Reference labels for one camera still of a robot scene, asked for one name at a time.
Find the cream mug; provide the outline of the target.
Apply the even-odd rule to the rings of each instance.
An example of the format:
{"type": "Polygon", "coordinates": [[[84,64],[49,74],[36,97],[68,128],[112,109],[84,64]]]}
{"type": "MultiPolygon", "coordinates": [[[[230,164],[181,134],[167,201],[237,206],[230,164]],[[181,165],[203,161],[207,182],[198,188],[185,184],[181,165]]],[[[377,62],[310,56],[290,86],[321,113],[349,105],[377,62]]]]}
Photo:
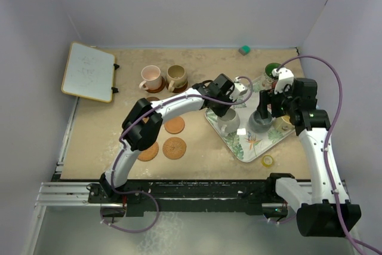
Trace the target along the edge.
{"type": "Polygon", "coordinates": [[[294,126],[290,122],[290,116],[284,115],[278,117],[273,121],[273,128],[281,133],[291,131],[294,129],[294,126]]]}

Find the grey blue mug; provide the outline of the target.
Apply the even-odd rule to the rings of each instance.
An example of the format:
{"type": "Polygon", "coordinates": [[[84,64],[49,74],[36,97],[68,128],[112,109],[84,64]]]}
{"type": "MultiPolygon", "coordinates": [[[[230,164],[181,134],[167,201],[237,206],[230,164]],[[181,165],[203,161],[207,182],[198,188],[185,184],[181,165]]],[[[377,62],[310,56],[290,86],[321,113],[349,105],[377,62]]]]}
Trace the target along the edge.
{"type": "Polygon", "coordinates": [[[256,110],[249,116],[248,120],[249,129],[255,133],[265,133],[272,126],[272,115],[267,112],[267,117],[263,119],[260,113],[256,110]]]}

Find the white mug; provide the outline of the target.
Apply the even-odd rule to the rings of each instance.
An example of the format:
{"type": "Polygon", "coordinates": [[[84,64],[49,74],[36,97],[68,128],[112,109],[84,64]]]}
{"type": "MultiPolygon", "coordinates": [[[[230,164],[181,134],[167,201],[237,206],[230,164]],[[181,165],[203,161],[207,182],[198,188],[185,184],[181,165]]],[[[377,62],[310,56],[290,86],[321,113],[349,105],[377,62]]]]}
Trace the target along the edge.
{"type": "Polygon", "coordinates": [[[240,119],[234,109],[228,109],[226,114],[217,118],[218,131],[222,136],[237,132],[240,119]]]}

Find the brown ringed wood coaster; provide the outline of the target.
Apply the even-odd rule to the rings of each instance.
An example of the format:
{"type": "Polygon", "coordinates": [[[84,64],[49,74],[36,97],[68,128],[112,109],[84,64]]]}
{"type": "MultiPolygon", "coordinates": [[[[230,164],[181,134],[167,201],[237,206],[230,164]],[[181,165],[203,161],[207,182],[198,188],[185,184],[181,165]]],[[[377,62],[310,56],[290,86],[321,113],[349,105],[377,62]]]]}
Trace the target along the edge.
{"type": "Polygon", "coordinates": [[[165,86],[170,93],[175,93],[175,94],[182,93],[188,87],[188,80],[185,80],[185,81],[181,81],[181,80],[166,81],[165,86]]]}

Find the tan ceramic mug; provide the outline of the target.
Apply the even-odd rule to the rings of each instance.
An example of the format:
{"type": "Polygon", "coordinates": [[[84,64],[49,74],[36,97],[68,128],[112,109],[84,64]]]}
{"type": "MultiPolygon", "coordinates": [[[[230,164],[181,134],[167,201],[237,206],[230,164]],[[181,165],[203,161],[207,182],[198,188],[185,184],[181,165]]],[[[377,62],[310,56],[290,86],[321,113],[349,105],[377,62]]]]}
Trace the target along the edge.
{"type": "Polygon", "coordinates": [[[172,65],[167,69],[166,74],[167,88],[169,92],[183,88],[187,83],[187,73],[184,67],[172,65]]]}

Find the light wood coaster smooth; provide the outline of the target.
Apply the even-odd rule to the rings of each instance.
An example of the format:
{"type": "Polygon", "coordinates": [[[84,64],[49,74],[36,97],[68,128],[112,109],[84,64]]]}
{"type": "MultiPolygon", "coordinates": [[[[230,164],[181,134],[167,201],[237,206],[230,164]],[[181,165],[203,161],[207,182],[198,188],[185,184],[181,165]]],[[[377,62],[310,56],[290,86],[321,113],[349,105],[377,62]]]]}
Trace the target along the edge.
{"type": "Polygon", "coordinates": [[[164,124],[165,130],[170,134],[178,134],[185,128],[184,119],[177,116],[164,124]]]}

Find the dark walnut coaster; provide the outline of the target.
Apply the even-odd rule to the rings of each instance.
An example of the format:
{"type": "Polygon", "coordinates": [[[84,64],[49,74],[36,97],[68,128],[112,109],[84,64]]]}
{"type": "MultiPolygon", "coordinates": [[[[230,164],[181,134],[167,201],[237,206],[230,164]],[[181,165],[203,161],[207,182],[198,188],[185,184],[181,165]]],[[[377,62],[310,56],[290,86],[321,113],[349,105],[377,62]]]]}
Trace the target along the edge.
{"type": "Polygon", "coordinates": [[[159,101],[159,98],[157,98],[157,97],[147,97],[146,99],[149,102],[159,101]]]}

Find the pink mug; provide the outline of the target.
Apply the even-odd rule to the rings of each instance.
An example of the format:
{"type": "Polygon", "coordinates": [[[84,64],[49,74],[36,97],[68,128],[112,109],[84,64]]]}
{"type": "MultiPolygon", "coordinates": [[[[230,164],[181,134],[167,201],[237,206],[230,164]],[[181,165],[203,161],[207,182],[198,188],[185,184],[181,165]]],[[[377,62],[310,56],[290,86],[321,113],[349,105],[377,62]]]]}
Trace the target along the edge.
{"type": "Polygon", "coordinates": [[[161,70],[157,66],[149,65],[144,67],[141,71],[143,81],[140,83],[139,88],[142,89],[144,81],[151,81],[161,76],[161,70]]]}

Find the woven rattan coaster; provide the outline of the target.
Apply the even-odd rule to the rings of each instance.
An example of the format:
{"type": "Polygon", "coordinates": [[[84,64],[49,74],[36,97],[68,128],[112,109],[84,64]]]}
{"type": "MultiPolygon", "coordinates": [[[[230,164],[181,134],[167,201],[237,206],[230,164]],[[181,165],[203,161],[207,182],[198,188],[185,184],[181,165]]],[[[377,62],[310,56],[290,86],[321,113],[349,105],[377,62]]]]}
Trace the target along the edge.
{"type": "Polygon", "coordinates": [[[151,161],[157,156],[158,152],[159,152],[159,144],[158,142],[155,142],[151,147],[142,151],[139,154],[138,160],[143,162],[151,161]]]}
{"type": "Polygon", "coordinates": [[[186,142],[179,137],[170,137],[163,146],[163,154],[169,159],[180,159],[186,153],[186,142]]]}

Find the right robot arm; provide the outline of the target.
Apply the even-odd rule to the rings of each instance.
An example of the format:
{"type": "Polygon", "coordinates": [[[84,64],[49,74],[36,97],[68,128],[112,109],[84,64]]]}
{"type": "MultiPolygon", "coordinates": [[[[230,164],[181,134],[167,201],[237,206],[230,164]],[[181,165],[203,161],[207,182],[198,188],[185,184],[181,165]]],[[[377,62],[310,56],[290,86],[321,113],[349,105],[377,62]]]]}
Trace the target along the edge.
{"type": "Polygon", "coordinates": [[[265,188],[272,202],[284,199],[295,211],[302,236],[345,237],[361,217],[341,183],[331,146],[331,124],[317,109],[316,81],[295,78],[281,89],[261,90],[257,113],[262,119],[288,116],[295,127],[310,169],[311,193],[290,175],[275,176],[265,188]]]}

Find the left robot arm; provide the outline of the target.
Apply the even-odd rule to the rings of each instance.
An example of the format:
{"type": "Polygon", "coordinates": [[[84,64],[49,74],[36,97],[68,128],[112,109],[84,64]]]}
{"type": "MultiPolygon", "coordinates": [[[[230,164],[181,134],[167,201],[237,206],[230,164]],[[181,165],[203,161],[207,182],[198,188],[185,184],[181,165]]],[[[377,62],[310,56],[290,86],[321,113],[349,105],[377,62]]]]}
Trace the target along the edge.
{"type": "Polygon", "coordinates": [[[238,98],[247,91],[248,87],[238,79],[232,81],[222,73],[213,81],[197,83],[165,100],[138,100],[122,123],[120,151],[100,177],[102,196],[109,202],[122,198],[122,187],[127,182],[128,173],[139,154],[154,145],[164,123],[205,108],[222,117],[231,106],[243,103],[238,98]]]}

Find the green cup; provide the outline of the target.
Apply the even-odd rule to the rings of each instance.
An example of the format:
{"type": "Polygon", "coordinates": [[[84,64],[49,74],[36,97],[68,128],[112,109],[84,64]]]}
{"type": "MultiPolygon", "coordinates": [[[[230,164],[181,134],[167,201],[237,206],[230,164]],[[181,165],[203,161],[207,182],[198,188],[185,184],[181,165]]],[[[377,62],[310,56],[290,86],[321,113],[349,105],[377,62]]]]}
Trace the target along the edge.
{"type": "Polygon", "coordinates": [[[264,82],[267,83],[267,84],[271,84],[275,78],[272,74],[272,71],[274,69],[277,69],[281,64],[280,63],[269,63],[266,65],[265,69],[264,69],[264,82]]]}

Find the leaf pattern tray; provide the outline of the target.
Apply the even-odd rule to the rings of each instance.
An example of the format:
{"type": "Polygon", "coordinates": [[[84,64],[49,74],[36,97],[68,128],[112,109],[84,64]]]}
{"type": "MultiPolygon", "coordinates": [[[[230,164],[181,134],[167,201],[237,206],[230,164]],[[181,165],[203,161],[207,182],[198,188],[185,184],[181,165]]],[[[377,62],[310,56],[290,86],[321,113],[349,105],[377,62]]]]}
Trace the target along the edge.
{"type": "Polygon", "coordinates": [[[253,93],[251,98],[245,103],[233,106],[232,109],[236,111],[240,119],[240,126],[235,133],[230,133],[222,136],[218,131],[217,115],[211,109],[207,109],[205,117],[211,124],[213,129],[223,139],[227,147],[233,152],[234,156],[242,162],[251,162],[265,154],[269,149],[274,147],[288,135],[294,132],[294,129],[287,132],[279,132],[271,128],[265,133],[255,133],[249,129],[248,120],[249,116],[256,110],[259,103],[259,92],[261,90],[268,90],[271,84],[264,82],[264,75],[252,81],[253,93]]]}

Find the green eraser block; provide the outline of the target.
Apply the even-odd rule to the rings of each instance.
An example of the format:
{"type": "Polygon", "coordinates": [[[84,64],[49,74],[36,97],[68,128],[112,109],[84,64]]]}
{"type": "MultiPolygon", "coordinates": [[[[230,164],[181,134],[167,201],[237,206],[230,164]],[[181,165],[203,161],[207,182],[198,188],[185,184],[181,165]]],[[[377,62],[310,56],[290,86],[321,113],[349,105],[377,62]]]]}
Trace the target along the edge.
{"type": "Polygon", "coordinates": [[[244,46],[241,46],[241,48],[238,49],[238,52],[242,56],[246,56],[246,55],[248,55],[251,52],[251,48],[249,46],[247,46],[247,45],[244,45],[244,46]]]}

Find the yellow tape roll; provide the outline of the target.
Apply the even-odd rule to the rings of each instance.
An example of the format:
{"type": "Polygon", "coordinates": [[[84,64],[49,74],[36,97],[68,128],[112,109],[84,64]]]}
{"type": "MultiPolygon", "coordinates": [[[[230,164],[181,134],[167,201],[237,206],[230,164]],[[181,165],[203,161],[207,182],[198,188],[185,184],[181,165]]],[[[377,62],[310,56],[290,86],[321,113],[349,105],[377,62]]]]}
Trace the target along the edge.
{"type": "Polygon", "coordinates": [[[274,164],[274,159],[270,155],[265,155],[262,157],[261,163],[265,167],[271,167],[274,164]]]}

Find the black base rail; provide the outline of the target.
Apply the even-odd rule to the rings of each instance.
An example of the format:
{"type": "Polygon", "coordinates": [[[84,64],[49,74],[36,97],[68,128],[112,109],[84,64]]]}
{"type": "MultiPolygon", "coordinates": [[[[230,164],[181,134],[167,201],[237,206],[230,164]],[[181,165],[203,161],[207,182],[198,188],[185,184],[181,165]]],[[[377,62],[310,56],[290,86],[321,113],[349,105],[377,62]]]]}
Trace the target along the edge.
{"type": "Polygon", "coordinates": [[[244,213],[284,219],[288,204],[268,180],[129,179],[120,194],[86,182],[85,201],[100,204],[105,217],[141,217],[145,212],[244,213]]]}

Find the small whiteboard wooden frame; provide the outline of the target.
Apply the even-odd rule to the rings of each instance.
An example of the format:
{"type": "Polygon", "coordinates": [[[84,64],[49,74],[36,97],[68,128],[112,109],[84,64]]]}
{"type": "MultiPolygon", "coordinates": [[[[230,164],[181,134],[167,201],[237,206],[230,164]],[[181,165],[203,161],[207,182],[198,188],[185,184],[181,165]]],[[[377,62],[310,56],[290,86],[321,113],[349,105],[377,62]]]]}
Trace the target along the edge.
{"type": "Polygon", "coordinates": [[[110,103],[115,63],[113,54],[72,42],[61,91],[71,96],[110,103]]]}

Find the aluminium frame rail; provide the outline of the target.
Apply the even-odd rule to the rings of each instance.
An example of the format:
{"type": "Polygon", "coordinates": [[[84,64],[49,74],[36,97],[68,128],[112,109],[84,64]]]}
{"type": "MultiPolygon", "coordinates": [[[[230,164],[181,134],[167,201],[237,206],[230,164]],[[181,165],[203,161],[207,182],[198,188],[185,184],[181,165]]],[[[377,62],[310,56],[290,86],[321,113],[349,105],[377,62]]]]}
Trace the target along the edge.
{"type": "Polygon", "coordinates": [[[87,182],[43,182],[36,205],[71,207],[88,205],[87,182]]]}

